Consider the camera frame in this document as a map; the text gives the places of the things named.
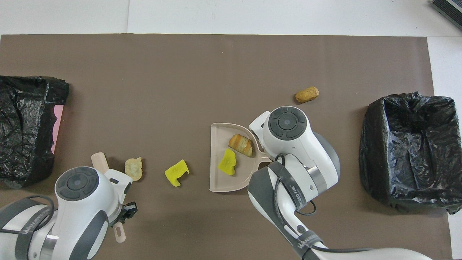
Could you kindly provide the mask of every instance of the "brown mat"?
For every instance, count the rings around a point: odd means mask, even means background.
[[[51,177],[25,190],[0,185],[0,206],[54,196],[59,175],[105,152],[123,170],[142,156],[144,178],[126,202],[139,212],[127,240],[108,231],[95,259],[297,259],[252,206],[246,189],[209,188],[210,125],[248,126],[265,110],[297,105],[340,157],[340,182],[303,217],[331,248],[400,247],[450,259],[446,212],[400,214],[359,181],[367,105],[392,93],[433,95],[422,37],[250,35],[3,35],[0,74],[46,75],[71,84]],[[299,105],[293,95],[316,86]],[[173,187],[164,171],[184,159],[191,174]]]

